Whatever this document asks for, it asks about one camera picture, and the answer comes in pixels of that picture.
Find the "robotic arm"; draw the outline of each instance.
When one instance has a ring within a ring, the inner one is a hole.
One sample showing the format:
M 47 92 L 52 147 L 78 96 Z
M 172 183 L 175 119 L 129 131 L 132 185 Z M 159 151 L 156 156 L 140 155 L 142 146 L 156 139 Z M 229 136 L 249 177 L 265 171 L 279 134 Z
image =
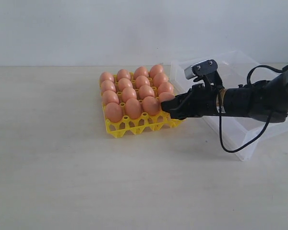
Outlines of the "robotic arm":
M 273 80 L 251 83 L 251 74 L 256 68 L 268 68 L 280 73 Z M 227 152 L 237 152 L 257 140 L 268 124 L 285 122 L 288 116 L 288 66 L 282 70 L 260 65 L 253 68 L 247 76 L 247 84 L 238 88 L 226 89 L 217 72 L 215 60 L 206 60 L 185 69 L 187 79 L 197 83 L 188 92 L 177 95 L 173 100 L 161 103 L 163 111 L 173 119 L 188 117 L 219 116 L 220 141 Z M 261 133 L 236 150 L 227 150 L 222 141 L 222 117 L 249 117 L 266 122 Z

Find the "plastic egg tray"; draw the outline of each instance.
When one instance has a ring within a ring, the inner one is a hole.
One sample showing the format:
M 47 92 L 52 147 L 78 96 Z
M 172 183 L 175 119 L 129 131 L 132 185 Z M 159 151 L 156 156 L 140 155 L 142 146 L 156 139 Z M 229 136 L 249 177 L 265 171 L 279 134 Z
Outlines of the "plastic egg tray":
M 139 98 L 139 90 L 135 87 L 135 80 L 133 79 L 133 73 L 130 72 L 133 88 L 135 89 L 137 96 Z M 148 113 L 143 112 L 138 119 L 131 119 L 129 116 L 126 115 L 125 112 L 125 103 L 122 102 L 121 99 L 121 92 L 118 89 L 118 82 L 116 79 L 116 74 L 113 75 L 115 79 L 115 87 L 117 90 L 117 95 L 120 99 L 120 106 L 123 109 L 124 116 L 119 122 L 111 122 L 109 119 L 106 119 L 104 113 L 104 120 L 106 125 L 107 133 L 111 134 L 115 138 L 121 138 L 125 135 L 127 131 L 130 131 L 133 134 L 141 134 L 145 129 L 149 129 L 151 131 L 157 131 L 162 127 L 177 127 L 182 121 L 177 119 L 171 119 L 169 113 L 166 113 L 162 110 L 155 115 L 150 116 Z M 155 97 L 157 97 L 157 88 L 153 86 L 153 80 L 148 78 L 150 81 L 150 85 L 155 92 Z M 105 112 L 105 105 L 102 104 L 102 110 Z

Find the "egg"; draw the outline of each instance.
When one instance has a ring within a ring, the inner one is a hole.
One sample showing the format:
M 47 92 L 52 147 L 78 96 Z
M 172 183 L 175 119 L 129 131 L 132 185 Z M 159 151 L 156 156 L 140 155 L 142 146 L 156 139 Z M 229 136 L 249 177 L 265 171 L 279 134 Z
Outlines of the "egg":
M 150 116 L 155 116 L 160 111 L 159 101 L 151 96 L 145 97 L 142 102 L 143 110 Z
M 156 86 L 157 88 L 164 82 L 168 81 L 168 77 L 165 73 L 159 73 L 157 75 L 155 75 L 154 79 L 153 79 L 153 84 L 154 86 Z
M 104 91 L 107 91 L 107 90 L 111 90 L 113 92 L 116 92 L 116 88 L 115 88 L 115 85 L 113 82 L 109 81 L 109 80 L 105 80 L 101 83 L 101 94 L 104 93 Z
M 143 75 L 137 77 L 137 79 L 135 80 L 135 87 L 137 89 L 139 89 L 142 85 L 150 86 L 149 79 L 146 76 L 143 76 Z
M 126 102 L 130 98 L 137 99 L 136 91 L 131 87 L 127 87 L 123 90 L 123 92 L 121 92 L 121 99 L 123 102 Z
M 142 114 L 142 106 L 135 98 L 130 98 L 125 104 L 126 114 L 131 119 L 138 119 Z
M 122 79 L 122 78 L 127 78 L 128 80 L 131 80 L 131 76 L 130 76 L 130 73 L 128 72 L 128 70 L 120 69 L 117 72 L 117 75 L 116 75 L 117 81 L 120 81 L 120 79 Z
M 137 79 L 139 76 L 146 76 L 148 78 L 148 70 L 146 67 L 141 66 L 137 68 L 133 74 L 133 79 Z
M 116 123 L 123 118 L 123 110 L 119 104 L 111 102 L 105 107 L 105 117 L 110 121 Z
M 169 92 L 169 93 L 173 93 L 174 92 L 174 86 L 169 83 L 169 82 L 164 82 L 162 83 L 157 90 L 158 95 L 160 95 L 163 92 Z
M 102 103 L 104 105 L 107 105 L 111 102 L 119 104 L 119 97 L 116 95 L 115 92 L 111 90 L 104 91 L 104 93 L 102 94 Z
M 154 65 L 153 67 L 151 67 L 150 71 L 149 71 L 149 77 L 154 79 L 155 75 L 159 74 L 159 73 L 163 73 L 163 66 L 161 65 Z
M 103 82 L 103 81 L 111 81 L 111 82 L 114 82 L 114 77 L 112 75 L 112 73 L 109 73 L 109 72 L 103 72 L 101 75 L 100 75 L 100 78 L 99 78 L 99 82 L 100 84 Z
M 148 86 L 148 85 L 142 85 L 139 89 L 139 97 L 140 99 L 144 99 L 145 97 L 154 97 L 155 96 L 155 92 L 153 90 L 152 87 Z
M 132 83 L 131 83 L 131 81 L 129 79 L 122 78 L 122 79 L 119 80 L 118 87 L 119 87 L 119 90 L 122 92 L 127 87 L 131 87 L 132 88 Z
M 159 95 L 159 102 L 162 103 L 162 102 L 165 102 L 165 101 L 170 101 L 172 99 L 174 99 L 175 96 L 169 92 L 162 92 L 160 95 Z

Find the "transparent plastic box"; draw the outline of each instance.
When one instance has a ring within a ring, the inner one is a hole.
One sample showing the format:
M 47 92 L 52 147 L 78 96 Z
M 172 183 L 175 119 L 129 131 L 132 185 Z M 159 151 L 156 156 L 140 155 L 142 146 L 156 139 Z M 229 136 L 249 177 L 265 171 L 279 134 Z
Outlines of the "transparent plastic box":
M 241 51 L 232 51 L 219 55 L 211 55 L 193 60 L 175 60 L 171 63 L 170 81 L 178 91 L 184 93 L 195 83 L 185 78 L 184 69 L 191 64 L 201 62 L 207 59 L 214 59 L 218 64 L 218 73 L 223 80 L 225 88 L 237 88 L 238 84 L 246 84 L 246 76 L 249 71 L 259 65 L 256 61 L 242 53 Z M 268 69 L 258 68 L 251 77 L 252 83 L 259 80 L 271 80 L 278 76 Z M 202 119 L 217 133 L 219 133 L 219 117 L 204 116 Z M 224 144 L 230 149 L 236 149 L 253 139 L 260 133 L 264 122 L 259 122 L 251 118 L 244 117 L 223 117 L 222 131 Z M 277 136 L 288 131 L 288 118 L 284 123 L 269 124 L 265 133 L 254 143 L 245 149 L 237 152 L 240 160 L 249 160 L 259 141 Z

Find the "white wall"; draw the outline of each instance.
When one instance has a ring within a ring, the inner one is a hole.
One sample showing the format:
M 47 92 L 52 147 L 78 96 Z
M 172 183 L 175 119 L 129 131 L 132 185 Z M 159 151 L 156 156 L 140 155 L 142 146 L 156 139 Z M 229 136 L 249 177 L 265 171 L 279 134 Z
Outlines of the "white wall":
M 288 61 L 288 0 L 0 0 L 0 66 Z

